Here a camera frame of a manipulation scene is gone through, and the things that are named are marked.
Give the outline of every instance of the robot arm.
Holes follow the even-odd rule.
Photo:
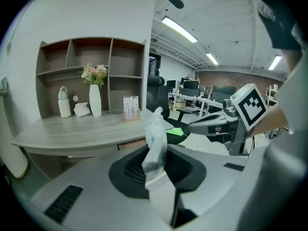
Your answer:
[[[206,135],[211,142],[223,143],[230,155],[247,155],[246,139],[265,116],[266,105],[255,84],[247,84],[223,101],[223,110],[188,125],[191,133]]]

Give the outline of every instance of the black chair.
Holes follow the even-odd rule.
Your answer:
[[[172,124],[175,128],[182,128],[184,133],[182,136],[167,133],[168,144],[178,144],[190,135],[188,124],[181,122],[181,119],[184,114],[191,114],[192,112],[186,111],[185,109],[178,109],[180,112],[178,120],[169,118],[168,90],[167,87],[164,86],[164,83],[165,80],[160,76],[148,76],[146,108],[154,112],[158,107],[162,107],[162,116],[164,120]]]

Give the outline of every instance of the ceiling light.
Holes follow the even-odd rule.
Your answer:
[[[269,67],[269,70],[273,70],[281,59],[282,59],[282,56],[275,56],[273,63]]]
[[[206,54],[206,56],[211,59],[211,61],[213,62],[213,64],[215,65],[219,65],[218,62],[216,61],[216,59],[213,57],[213,55],[211,53]]]
[[[181,33],[185,38],[187,38],[191,43],[197,42],[197,39],[191,35],[188,31],[186,31],[183,27],[181,27],[176,22],[172,21],[169,17],[164,17],[162,23],[176,30],[178,33]]]

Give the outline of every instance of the plastic bag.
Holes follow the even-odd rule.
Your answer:
[[[163,108],[158,107],[145,128],[145,139],[150,150],[141,165],[147,180],[156,178],[166,164],[167,134],[163,126],[162,111]]]

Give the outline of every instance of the ceiling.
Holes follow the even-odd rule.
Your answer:
[[[286,63],[282,59],[273,71],[268,68],[280,51],[273,49],[263,26],[255,0],[183,0],[183,9],[168,0],[156,0],[151,47],[196,71],[231,71],[285,80]],[[191,43],[161,23],[169,16],[195,38]],[[211,53],[216,67],[205,55]]]

